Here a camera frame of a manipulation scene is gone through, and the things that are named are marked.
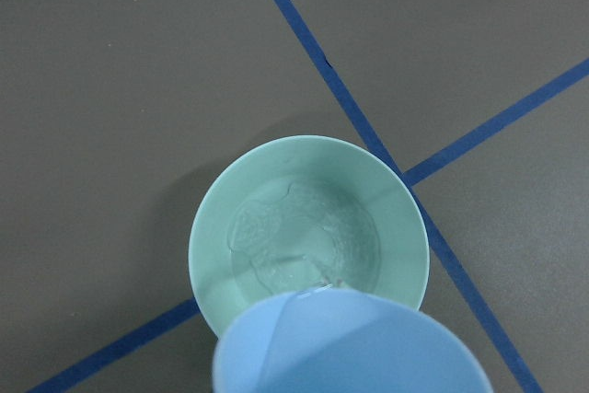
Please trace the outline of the light blue plastic cup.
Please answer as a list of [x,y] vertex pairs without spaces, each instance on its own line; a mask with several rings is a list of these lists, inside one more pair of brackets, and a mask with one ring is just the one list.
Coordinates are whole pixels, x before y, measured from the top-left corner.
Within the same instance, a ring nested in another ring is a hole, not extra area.
[[469,348],[422,312],[374,295],[276,295],[239,315],[214,351],[216,392],[491,392]]

